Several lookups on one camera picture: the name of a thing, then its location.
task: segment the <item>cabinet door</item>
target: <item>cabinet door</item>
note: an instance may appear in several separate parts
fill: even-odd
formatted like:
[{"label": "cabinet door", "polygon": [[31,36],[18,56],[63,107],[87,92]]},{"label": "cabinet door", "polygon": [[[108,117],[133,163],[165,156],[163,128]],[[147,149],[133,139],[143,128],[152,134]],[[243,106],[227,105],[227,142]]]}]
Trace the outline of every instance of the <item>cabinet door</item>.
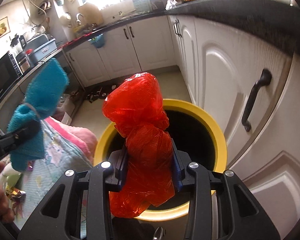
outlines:
[{"label": "cabinet door", "polygon": [[110,78],[141,72],[128,27],[125,25],[104,35],[106,44],[98,52]]},{"label": "cabinet door", "polygon": [[[226,25],[195,19],[200,71],[199,105],[224,132],[228,164],[238,159],[269,119],[283,90],[291,58],[270,44]],[[272,73],[262,87],[248,118],[247,132],[241,118],[251,88],[262,70]]]},{"label": "cabinet door", "polygon": [[194,17],[179,16],[178,29],[182,35],[181,48],[183,65],[186,72],[186,85],[191,101],[198,105],[199,99],[199,70],[198,70],[198,48],[194,26]]},{"label": "cabinet door", "polygon": [[84,87],[110,79],[97,49],[89,41],[71,49],[67,54]]},{"label": "cabinet door", "polygon": [[176,64],[167,16],[134,22],[128,28],[142,71]]},{"label": "cabinet door", "polygon": [[8,124],[11,120],[11,117],[14,114],[15,109],[20,105],[22,100],[25,98],[24,93],[17,88],[13,92],[9,92],[5,99],[3,99],[4,103],[0,103],[0,129],[6,133]]},{"label": "cabinet door", "polygon": [[231,167],[266,210],[283,239],[300,218],[300,57],[265,127]]},{"label": "cabinet door", "polygon": [[176,60],[176,64],[178,65],[182,76],[184,78],[184,80],[186,79],[186,73],[185,73],[185,69],[183,66],[183,57],[182,57],[182,40],[179,36],[178,33],[178,18],[176,16],[170,15],[169,16],[169,24],[170,24],[170,31],[171,31],[171,35],[172,35],[172,44],[173,44],[173,49],[174,49],[174,56],[175,56],[175,60]]}]

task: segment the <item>clutter on floor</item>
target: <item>clutter on floor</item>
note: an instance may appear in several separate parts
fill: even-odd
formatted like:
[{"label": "clutter on floor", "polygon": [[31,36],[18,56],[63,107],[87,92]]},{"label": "clutter on floor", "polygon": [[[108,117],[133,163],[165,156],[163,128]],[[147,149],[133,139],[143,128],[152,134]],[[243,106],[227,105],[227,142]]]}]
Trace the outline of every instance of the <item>clutter on floor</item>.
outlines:
[{"label": "clutter on floor", "polygon": [[105,86],[96,86],[92,91],[87,95],[86,99],[92,103],[97,99],[106,99],[107,96],[114,91],[119,85],[105,85]]},{"label": "clutter on floor", "polygon": [[[38,203],[60,178],[66,170],[73,169],[77,172],[90,170],[92,163],[90,159],[94,154],[94,149],[90,156],[87,152],[89,147],[85,142],[80,142],[79,138],[70,135],[66,130],[61,131],[62,127],[55,126],[58,132],[50,123],[55,120],[48,119],[41,121],[42,133],[44,137],[44,158],[38,159],[33,164],[32,171],[25,171],[21,179],[15,185],[17,189],[26,192],[26,198],[15,207],[15,224],[22,228]],[[82,222],[85,223],[86,207],[82,203]]]},{"label": "clutter on floor", "polygon": [[149,73],[126,79],[107,97],[102,111],[126,138],[130,156],[122,191],[110,192],[111,213],[137,217],[151,204],[157,207],[174,196],[172,142],[164,132],[169,120],[157,79]]},{"label": "clutter on floor", "polygon": [[61,123],[70,124],[72,121],[70,115],[74,109],[75,105],[72,101],[72,97],[68,94],[62,94],[52,117]]}]

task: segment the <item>plastic bag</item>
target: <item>plastic bag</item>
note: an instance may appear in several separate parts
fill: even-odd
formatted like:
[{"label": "plastic bag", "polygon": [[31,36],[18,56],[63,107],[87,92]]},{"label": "plastic bag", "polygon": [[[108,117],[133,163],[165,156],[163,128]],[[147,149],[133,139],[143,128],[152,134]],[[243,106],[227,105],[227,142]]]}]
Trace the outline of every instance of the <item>plastic bag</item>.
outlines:
[{"label": "plastic bag", "polygon": [[133,218],[150,204],[159,206],[174,196],[171,179],[172,142],[155,76],[135,74],[104,101],[103,114],[115,122],[126,138],[129,154],[126,183],[110,192],[110,209],[116,217]]},{"label": "plastic bag", "polygon": [[177,7],[176,4],[177,4],[176,0],[168,0],[167,5],[166,5],[166,10],[171,10],[171,9]]}]

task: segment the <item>cable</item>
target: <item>cable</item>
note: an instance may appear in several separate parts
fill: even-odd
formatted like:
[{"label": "cable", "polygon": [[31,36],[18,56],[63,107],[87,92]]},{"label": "cable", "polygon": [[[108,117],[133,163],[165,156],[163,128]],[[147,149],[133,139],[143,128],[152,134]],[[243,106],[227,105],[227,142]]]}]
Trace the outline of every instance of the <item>cable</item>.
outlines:
[{"label": "cable", "polygon": [[20,92],[25,96],[24,92],[22,92],[21,87],[19,87]]},{"label": "cable", "polygon": [[40,23],[40,24],[35,24],[35,23],[31,20],[31,17],[30,17],[30,15],[29,15],[29,13],[28,13],[28,10],[27,10],[27,8],[26,8],[26,5],[25,5],[24,0],[22,0],[23,6],[24,6],[24,8],[25,8],[25,10],[26,10],[26,12],[27,12],[27,15],[28,15],[28,17],[29,17],[30,22],[31,22],[32,24],[34,24],[36,27],[38,27],[38,26],[42,25],[42,24],[45,22],[45,20],[47,19],[47,13],[46,13],[46,11],[43,10],[42,8],[36,6],[31,0],[29,0],[29,2],[30,2],[33,6],[37,7],[38,9],[40,9],[40,10],[42,10],[42,11],[44,12],[45,19],[42,21],[42,23]]},{"label": "cable", "polygon": [[42,65],[47,63],[46,61],[43,61],[43,60],[39,60],[38,62],[43,62]]}]

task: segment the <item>kitchen counter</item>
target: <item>kitchen counter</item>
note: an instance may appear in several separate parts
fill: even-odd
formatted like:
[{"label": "kitchen counter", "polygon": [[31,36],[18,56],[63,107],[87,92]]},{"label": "kitchen counter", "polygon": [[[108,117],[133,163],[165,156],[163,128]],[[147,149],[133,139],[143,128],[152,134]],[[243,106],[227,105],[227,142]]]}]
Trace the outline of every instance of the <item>kitchen counter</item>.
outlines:
[{"label": "kitchen counter", "polygon": [[152,12],[110,23],[64,47],[74,47],[102,33],[162,15],[192,15],[251,33],[292,56],[300,54],[300,8],[274,0],[198,0],[169,11]]},{"label": "kitchen counter", "polygon": [[38,68],[40,68],[44,62],[47,62],[49,59],[54,57],[56,54],[62,52],[62,49],[58,49],[54,52],[52,52],[49,56],[46,58],[42,59],[42,62],[39,62],[35,67],[33,67],[28,73],[22,75],[19,77],[10,87],[7,89],[7,91],[2,95],[0,98],[0,110],[4,103],[7,101],[7,99],[13,94],[13,92],[18,89],[18,87],[33,73],[35,72]]}]

